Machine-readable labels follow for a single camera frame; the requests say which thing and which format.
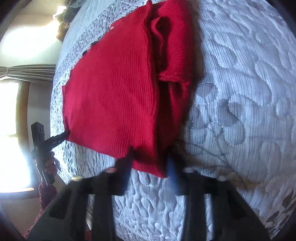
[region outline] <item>red knit fabric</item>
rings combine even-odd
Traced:
[[[134,169],[165,177],[163,155],[188,104],[193,60],[186,0],[148,1],[117,20],[62,87],[69,141],[115,158],[133,146]]]
[[[45,183],[41,182],[39,185],[39,195],[40,195],[40,206],[41,209],[39,211],[38,216],[36,217],[33,225],[29,228],[29,230],[24,234],[24,237],[27,239],[29,233],[31,232],[34,224],[39,220],[43,211],[47,207],[47,205],[56,197],[57,189],[54,185],[47,186]]]

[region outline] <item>hand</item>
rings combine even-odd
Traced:
[[[109,167],[105,170],[105,172],[107,173],[114,173],[117,172],[117,169],[115,167]]]
[[[55,165],[55,158],[54,158],[54,152],[52,151],[50,153],[50,159],[45,163],[45,171],[48,173],[48,174],[54,174],[56,175],[57,174],[57,167]],[[37,169],[38,169],[38,172],[41,176],[41,181],[43,183],[46,183],[45,179],[44,179],[44,176],[42,174],[42,165],[41,165],[41,159],[40,158],[36,158],[36,166],[37,166]]]

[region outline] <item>sunlight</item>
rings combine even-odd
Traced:
[[[30,185],[30,171],[16,134],[16,102],[19,83],[0,84],[0,192],[19,192]]]
[[[0,192],[18,192],[31,184],[30,171],[16,137],[0,137]]]
[[[57,8],[57,13],[54,14],[52,17],[53,17],[54,19],[56,19],[56,16],[58,16],[59,14],[61,14],[65,9],[67,9],[66,6],[59,6],[59,7]]]
[[[6,55],[31,59],[50,47],[57,39],[59,22],[53,20],[46,26],[17,27],[3,38]]]
[[[0,136],[16,134],[15,111],[19,83],[0,84]]]

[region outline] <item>sleeve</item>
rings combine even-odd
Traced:
[[[85,231],[85,240],[91,241],[91,230]]]
[[[57,190],[54,185],[47,186],[45,183],[41,182],[39,185],[39,195],[40,195],[40,206],[41,209],[39,211],[38,216],[36,217],[33,225],[28,229],[28,231],[24,234],[24,238],[27,238],[34,224],[41,217],[44,209],[47,205],[55,198],[57,195]]]

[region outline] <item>light blue quilted bedspread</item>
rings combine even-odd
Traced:
[[[200,28],[205,75],[180,133],[186,158],[205,175],[232,180],[274,237],[296,205],[296,40],[265,0],[188,3],[197,36]],[[51,135],[64,130],[61,86],[82,53],[113,21],[144,4],[85,0],[56,70]],[[55,152],[65,182],[73,175],[94,176],[114,163],[70,142]],[[180,240],[184,203],[166,179],[133,170],[125,196],[114,197],[117,234],[124,240]],[[209,203],[207,197],[208,240],[213,228]]]

